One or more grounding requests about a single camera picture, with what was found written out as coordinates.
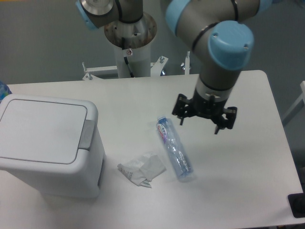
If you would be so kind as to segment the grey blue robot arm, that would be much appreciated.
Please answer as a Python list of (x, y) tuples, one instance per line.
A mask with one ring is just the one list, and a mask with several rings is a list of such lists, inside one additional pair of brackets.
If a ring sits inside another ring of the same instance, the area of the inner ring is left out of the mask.
[[(193, 97), (179, 94), (172, 114), (180, 120), (198, 116), (212, 120), (217, 130), (232, 129), (237, 108), (226, 107), (229, 95), (250, 60), (252, 31), (243, 21), (272, 5), (270, 0), (162, 0), (165, 21), (173, 34), (202, 62)], [(86, 26), (103, 28), (117, 48), (121, 78), (151, 74), (150, 56), (138, 51), (151, 44), (157, 32), (141, 0), (78, 0)]]

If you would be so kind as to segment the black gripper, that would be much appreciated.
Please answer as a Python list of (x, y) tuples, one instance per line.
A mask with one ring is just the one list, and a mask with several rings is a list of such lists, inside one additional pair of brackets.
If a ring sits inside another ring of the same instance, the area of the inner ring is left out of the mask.
[(232, 129), (237, 116), (237, 107), (224, 108), (226, 100), (216, 102), (215, 99), (205, 100), (195, 89), (192, 99), (188, 99), (184, 94), (178, 94), (172, 115), (180, 119), (180, 125), (187, 117), (198, 116), (211, 119), (215, 124), (217, 135), (220, 130)]

